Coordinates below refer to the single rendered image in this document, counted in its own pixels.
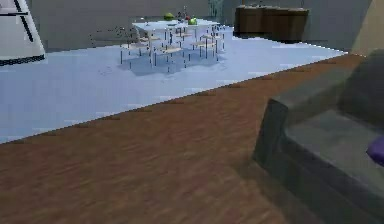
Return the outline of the tan seat chair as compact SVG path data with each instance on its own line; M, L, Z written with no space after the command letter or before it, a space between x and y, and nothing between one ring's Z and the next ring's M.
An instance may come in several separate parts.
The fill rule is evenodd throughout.
M149 49L149 44L141 39L139 30L137 28L126 29L124 27L120 27L119 37L121 38L120 63L123 63L124 49L128 51L128 54L131 54L132 50L137 50L139 55L142 55L143 49Z
M199 56L207 59L211 56L214 60L218 61L218 54L220 52L220 46L222 42L222 36L219 34L204 34L198 40L195 40L190 44L193 50L199 51Z
M156 66L166 66L167 72L170 72L171 67L176 62L176 54L181 50L181 44L175 42L174 34L168 32L166 40L155 49L154 64Z
M186 28L177 28L173 37L175 42L181 47L187 37L191 37L192 34L187 31Z

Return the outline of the white dining table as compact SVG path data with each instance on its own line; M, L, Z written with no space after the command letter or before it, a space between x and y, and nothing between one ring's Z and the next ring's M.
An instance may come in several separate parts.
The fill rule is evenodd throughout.
M137 28L138 30L142 30L147 33L148 35L148 43L149 43L149 56L150 56L150 62L151 66L154 66L154 54L156 47L153 45L153 39L152 37L155 35L156 32L162 32L164 34L164 40L166 40L166 34L168 32L172 32L175 34L175 31L177 28L186 28L187 31L192 30L193 36L195 40L197 40L197 30L198 29L208 29L212 28L213 32L214 29L219 25L218 22L208 21L204 19L197 19L197 25L188 25L188 22L186 20L178 21L178 20L171 20L171 21L154 21L154 22L134 22L133 26L134 28Z

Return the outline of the brown wooden cabinet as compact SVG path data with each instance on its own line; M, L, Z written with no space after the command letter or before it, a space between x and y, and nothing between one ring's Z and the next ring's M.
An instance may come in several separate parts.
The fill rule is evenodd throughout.
M282 43L302 41L309 10L276 6L240 5L235 11L234 35L261 37Z

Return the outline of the dark grey sofa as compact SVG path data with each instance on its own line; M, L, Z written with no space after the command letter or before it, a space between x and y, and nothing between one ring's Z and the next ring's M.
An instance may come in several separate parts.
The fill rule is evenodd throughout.
M384 49L269 99L254 160L326 224L384 224Z

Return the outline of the purple cushion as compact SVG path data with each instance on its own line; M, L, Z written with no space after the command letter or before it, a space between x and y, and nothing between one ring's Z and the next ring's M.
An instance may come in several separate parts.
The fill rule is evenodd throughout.
M366 153L375 163L384 167L384 136L375 139L367 148Z

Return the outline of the white fridge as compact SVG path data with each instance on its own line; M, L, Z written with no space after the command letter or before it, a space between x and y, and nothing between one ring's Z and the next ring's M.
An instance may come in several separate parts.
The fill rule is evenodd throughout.
M0 66L45 59L45 49L26 0L18 0L32 33L30 42L13 0L0 0Z

